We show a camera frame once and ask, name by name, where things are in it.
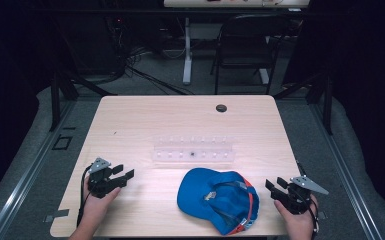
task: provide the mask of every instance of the baseball cap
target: baseball cap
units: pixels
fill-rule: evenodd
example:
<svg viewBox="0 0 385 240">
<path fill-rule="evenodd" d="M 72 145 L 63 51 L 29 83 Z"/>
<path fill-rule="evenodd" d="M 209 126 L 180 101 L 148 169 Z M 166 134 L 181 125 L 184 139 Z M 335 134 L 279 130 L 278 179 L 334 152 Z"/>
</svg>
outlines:
<svg viewBox="0 0 385 240">
<path fill-rule="evenodd" d="M 210 221 L 222 235 L 247 230 L 257 219 L 259 198 L 239 173 L 194 168 L 186 173 L 177 194 L 179 208 Z"/>
</svg>

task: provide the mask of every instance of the human arm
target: human arm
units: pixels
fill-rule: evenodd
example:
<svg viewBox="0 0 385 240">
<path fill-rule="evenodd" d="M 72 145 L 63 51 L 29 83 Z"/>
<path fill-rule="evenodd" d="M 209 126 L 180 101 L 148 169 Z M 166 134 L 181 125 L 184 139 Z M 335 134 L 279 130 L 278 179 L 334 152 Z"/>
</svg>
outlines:
<svg viewBox="0 0 385 240">
<path fill-rule="evenodd" d="M 97 198 L 89 194 L 88 180 L 89 178 L 86 178 L 83 185 L 83 199 L 86 199 L 83 210 L 83 216 L 79 226 L 77 226 L 76 230 L 70 236 L 70 240 L 92 239 L 93 234 L 98 229 L 102 220 L 104 220 L 109 205 L 117 197 L 121 190 L 121 188 L 117 187 L 113 191 L 108 193 L 105 197 Z"/>
<path fill-rule="evenodd" d="M 311 203 L 310 209 L 314 214 L 317 214 L 317 199 L 313 195 L 311 195 L 311 199 L 314 203 Z M 286 222 L 286 230 L 288 231 L 288 235 L 291 240 L 312 239 L 314 223 L 310 211 L 307 210 L 303 214 L 294 215 L 290 213 L 279 200 L 275 200 L 274 205 Z"/>
</svg>

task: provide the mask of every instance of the wooden table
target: wooden table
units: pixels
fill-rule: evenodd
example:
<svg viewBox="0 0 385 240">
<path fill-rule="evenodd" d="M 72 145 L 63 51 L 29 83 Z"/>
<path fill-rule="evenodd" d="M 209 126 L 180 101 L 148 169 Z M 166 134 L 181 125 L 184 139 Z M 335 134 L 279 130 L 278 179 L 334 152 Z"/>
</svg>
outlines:
<svg viewBox="0 0 385 240">
<path fill-rule="evenodd" d="M 227 111 L 218 112 L 223 104 Z M 168 162 L 153 160 L 156 137 L 227 137 L 232 162 Z M 220 236 L 212 224 L 183 213 L 177 191 L 194 167 L 234 170 L 247 178 L 260 197 L 259 217 L 236 236 L 284 235 L 284 222 L 273 205 L 265 180 L 298 176 L 294 155 L 274 99 L 270 96 L 110 96 L 97 109 L 73 170 L 51 234 L 69 236 L 76 226 L 80 181 L 84 169 L 102 157 L 112 167 L 124 164 L 135 177 L 122 188 L 96 232 L 107 237 Z"/>
</svg>

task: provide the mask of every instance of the metal rail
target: metal rail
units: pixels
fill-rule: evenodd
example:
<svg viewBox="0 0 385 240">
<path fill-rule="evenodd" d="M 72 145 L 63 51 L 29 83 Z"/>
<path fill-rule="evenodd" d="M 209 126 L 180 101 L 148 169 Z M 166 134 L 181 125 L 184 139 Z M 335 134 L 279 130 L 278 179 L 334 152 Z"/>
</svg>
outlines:
<svg viewBox="0 0 385 240">
<path fill-rule="evenodd" d="M 379 230 L 376 227 L 376 224 L 367 208 L 366 201 L 358 189 L 354 178 L 352 177 L 348 165 L 344 160 L 344 157 L 339 150 L 335 139 L 330 135 L 324 128 L 323 122 L 321 120 L 320 109 L 314 105 L 310 104 L 310 110 L 314 115 L 317 125 L 323 133 L 326 142 L 329 144 L 329 147 L 333 153 L 335 159 L 335 167 L 338 172 L 339 178 L 344 186 L 345 191 L 348 194 L 348 197 L 351 201 L 352 206 L 354 207 L 355 213 L 357 214 L 358 219 L 360 220 L 361 226 L 369 240 L 382 240 Z"/>
<path fill-rule="evenodd" d="M 47 152 L 58 138 L 59 132 L 62 129 L 62 125 L 67 120 L 69 114 L 74 108 L 74 105 L 75 102 L 73 101 L 67 102 L 67 105 L 64 107 L 61 114 L 62 117 L 60 124 L 53 132 L 48 133 L 48 136 L 39 149 L 35 160 L 30 166 L 27 167 L 17 186 L 14 188 L 13 192 L 5 203 L 5 206 L 2 208 L 0 213 L 0 239 L 4 239 L 5 233 L 11 225 L 12 220 L 15 218 L 36 177 L 46 162 Z"/>
</svg>

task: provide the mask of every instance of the black wire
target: black wire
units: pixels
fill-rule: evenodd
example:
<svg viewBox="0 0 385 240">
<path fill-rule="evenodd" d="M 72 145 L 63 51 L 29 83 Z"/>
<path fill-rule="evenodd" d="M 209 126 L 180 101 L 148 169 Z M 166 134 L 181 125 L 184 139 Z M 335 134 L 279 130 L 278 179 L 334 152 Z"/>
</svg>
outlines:
<svg viewBox="0 0 385 240">
<path fill-rule="evenodd" d="M 298 165 L 298 168 L 301 170 L 301 175 L 307 175 L 307 173 L 305 173 L 305 170 L 304 170 L 304 167 L 301 165 L 301 163 L 298 161 L 298 160 L 295 160 L 297 162 L 297 165 Z"/>
<path fill-rule="evenodd" d="M 314 206 L 316 207 L 316 215 L 314 215 L 313 210 L 311 210 L 310 205 L 308 205 L 307 201 L 305 201 L 305 199 L 304 199 L 304 198 L 303 198 L 297 191 L 295 191 L 295 190 L 292 189 L 292 188 L 288 188 L 288 190 L 291 190 L 292 192 L 294 192 L 295 195 L 298 196 L 298 198 L 305 204 L 307 210 L 310 212 L 311 218 L 312 218 L 312 220 L 313 220 L 313 234 L 312 234 L 312 236 L 311 236 L 311 239 L 314 239 L 314 238 L 316 237 L 316 235 L 317 235 L 317 232 L 318 232 L 318 227 L 317 227 L 317 221 L 318 221 L 318 218 L 317 218 L 317 216 L 318 216 L 318 214 L 319 214 L 319 213 L 318 213 L 319 210 L 318 210 L 318 208 L 317 208 L 317 204 L 314 202 L 314 200 L 313 200 L 313 199 L 311 198 L 311 196 L 310 196 L 311 202 L 312 202 L 312 203 L 314 204 Z"/>
<path fill-rule="evenodd" d="M 85 169 L 85 171 L 83 172 L 83 175 L 82 175 L 82 181 L 81 181 L 81 186 L 80 186 L 80 208 L 79 208 L 79 214 L 77 215 L 77 226 L 79 226 L 80 221 L 82 220 L 82 217 L 83 217 L 84 206 L 86 203 L 86 200 L 83 201 L 83 187 L 84 187 L 84 183 L 85 183 L 86 173 L 90 169 L 91 166 L 92 165 L 87 167 Z"/>
<path fill-rule="evenodd" d="M 132 66 L 127 65 L 126 68 L 130 69 L 132 71 L 132 73 L 136 74 L 137 76 L 145 78 L 145 79 L 147 79 L 148 81 L 150 81 L 153 84 L 155 83 L 155 84 L 159 84 L 159 85 L 161 85 L 163 87 L 166 87 L 166 88 L 168 88 L 168 89 L 170 89 L 170 90 L 172 90 L 172 91 L 174 91 L 174 92 L 176 92 L 176 93 L 178 93 L 180 95 L 187 95 L 187 93 L 194 95 L 194 93 L 192 93 L 191 91 L 189 91 L 189 90 L 187 90 L 185 88 L 181 88 L 181 87 L 175 86 L 173 84 L 161 81 L 161 80 L 159 80 L 159 79 L 157 79 L 157 78 L 155 78 L 153 76 L 150 76 L 150 75 L 148 75 L 148 74 L 146 74 L 144 72 L 141 72 L 141 71 L 133 68 Z"/>
</svg>

